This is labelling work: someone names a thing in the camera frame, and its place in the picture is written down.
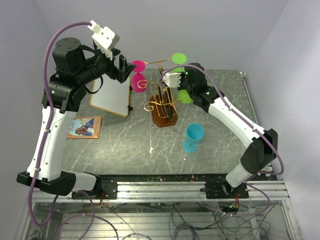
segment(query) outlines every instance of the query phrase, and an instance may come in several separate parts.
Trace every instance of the book cover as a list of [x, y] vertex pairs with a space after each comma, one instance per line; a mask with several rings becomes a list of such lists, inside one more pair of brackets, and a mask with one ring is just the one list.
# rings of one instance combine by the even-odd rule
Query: book cover
[[68, 131], [68, 139], [98, 139], [101, 116], [77, 116]]

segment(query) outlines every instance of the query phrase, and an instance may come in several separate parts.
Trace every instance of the marble table top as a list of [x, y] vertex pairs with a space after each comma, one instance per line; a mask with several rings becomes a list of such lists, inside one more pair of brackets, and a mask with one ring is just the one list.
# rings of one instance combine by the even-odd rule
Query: marble table top
[[[255, 120], [248, 93], [239, 71], [207, 70], [232, 104]], [[157, 81], [157, 69], [144, 71], [147, 79]], [[228, 173], [240, 161], [245, 148], [236, 135], [218, 119], [191, 104], [177, 103], [178, 121], [157, 127], [144, 103], [151, 89], [130, 93], [133, 111], [128, 117], [90, 106], [90, 96], [82, 100], [77, 116], [102, 116], [99, 139], [67, 139], [62, 169], [93, 174], [214, 174]], [[205, 134], [194, 153], [182, 144], [187, 126], [201, 124]]]

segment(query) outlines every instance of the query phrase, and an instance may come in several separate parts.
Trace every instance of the pink disc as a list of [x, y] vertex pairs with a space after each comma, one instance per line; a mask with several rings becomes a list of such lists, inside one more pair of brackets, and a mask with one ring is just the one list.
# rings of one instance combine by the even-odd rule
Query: pink disc
[[142, 73], [136, 73], [132, 77], [131, 86], [137, 93], [144, 92], [147, 89], [146, 77]]
[[133, 70], [135, 73], [141, 73], [146, 68], [146, 64], [143, 61], [134, 60], [132, 63], [135, 64], [135, 69]]

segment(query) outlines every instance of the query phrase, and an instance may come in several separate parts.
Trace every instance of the white wall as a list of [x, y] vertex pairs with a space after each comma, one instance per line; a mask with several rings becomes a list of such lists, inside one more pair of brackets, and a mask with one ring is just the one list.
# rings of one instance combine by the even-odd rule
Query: white wall
[[306, 240], [319, 239], [320, 229], [319, 23], [319, 0], [289, 0], [247, 72], [260, 123], [278, 132], [283, 178]]
[[[185, 53], [209, 69], [247, 71], [288, 0], [34, 0], [51, 34], [95, 20], [120, 36], [129, 61]], [[82, 43], [90, 34], [73, 29]]]
[[29, 189], [17, 173], [27, 169], [41, 126], [50, 35], [32, 0], [2, 0], [0, 23], [0, 239], [12, 240]]

